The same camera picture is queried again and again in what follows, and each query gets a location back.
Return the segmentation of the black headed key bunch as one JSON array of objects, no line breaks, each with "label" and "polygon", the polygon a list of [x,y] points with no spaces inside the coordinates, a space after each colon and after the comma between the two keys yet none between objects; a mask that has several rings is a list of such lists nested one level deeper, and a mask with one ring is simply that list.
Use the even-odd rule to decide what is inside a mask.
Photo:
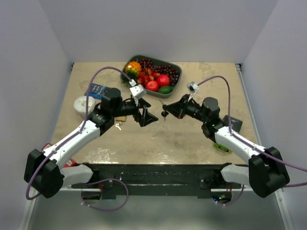
[{"label": "black headed key bunch", "polygon": [[[161,99],[159,99],[159,101],[160,101],[160,103],[161,103],[161,105],[162,105],[162,108],[164,107],[164,102],[161,100]],[[166,121],[166,117],[169,115],[169,112],[168,111],[166,111],[165,109],[163,109],[163,111],[161,112],[161,116],[163,117],[163,119],[164,119],[164,121]]]}]

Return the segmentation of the brass padlock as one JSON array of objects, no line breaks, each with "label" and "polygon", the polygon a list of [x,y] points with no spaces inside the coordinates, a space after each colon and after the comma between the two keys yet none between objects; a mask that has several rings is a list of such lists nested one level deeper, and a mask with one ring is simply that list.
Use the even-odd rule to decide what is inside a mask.
[{"label": "brass padlock", "polygon": [[126,119],[127,119],[126,116],[120,116],[120,117],[116,117],[116,118],[115,118],[116,121],[120,121],[120,122],[125,122]]}]

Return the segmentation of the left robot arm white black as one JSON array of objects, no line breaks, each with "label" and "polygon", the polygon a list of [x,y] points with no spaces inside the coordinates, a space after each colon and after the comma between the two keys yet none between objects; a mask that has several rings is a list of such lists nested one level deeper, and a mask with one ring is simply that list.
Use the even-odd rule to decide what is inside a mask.
[{"label": "left robot arm white black", "polygon": [[96,187],[99,176],[89,166],[80,164],[66,168],[65,164],[83,147],[106,133],[117,117],[131,115],[141,127],[157,121],[158,118],[148,112],[151,105],[143,99],[145,94],[145,89],[137,85],[130,88],[130,97],[123,100],[119,89],[107,88],[101,102],[74,131],[43,151],[31,151],[24,172],[24,180],[28,183],[26,198],[31,199],[30,188],[50,198],[68,185]]}]

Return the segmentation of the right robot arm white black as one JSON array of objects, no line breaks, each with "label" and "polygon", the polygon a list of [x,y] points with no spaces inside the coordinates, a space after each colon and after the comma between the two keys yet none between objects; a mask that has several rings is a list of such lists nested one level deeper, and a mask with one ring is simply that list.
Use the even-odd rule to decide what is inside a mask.
[{"label": "right robot arm white black", "polygon": [[214,178],[214,184],[225,188],[230,183],[247,185],[260,197],[265,198],[290,182],[282,157],[275,147],[265,148],[229,129],[220,117],[215,98],[207,97],[198,104],[185,94],[178,102],[162,106],[162,116],[168,114],[178,119],[188,115],[202,122],[206,138],[229,149],[247,165],[226,164]]}]

